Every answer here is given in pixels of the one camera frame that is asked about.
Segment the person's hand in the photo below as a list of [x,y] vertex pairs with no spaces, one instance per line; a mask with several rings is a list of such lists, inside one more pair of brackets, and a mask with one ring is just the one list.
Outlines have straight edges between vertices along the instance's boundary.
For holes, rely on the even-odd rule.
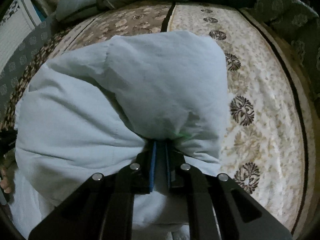
[[1,166],[1,188],[4,190],[5,193],[9,194],[11,192],[10,181],[7,177],[7,170],[4,166]]

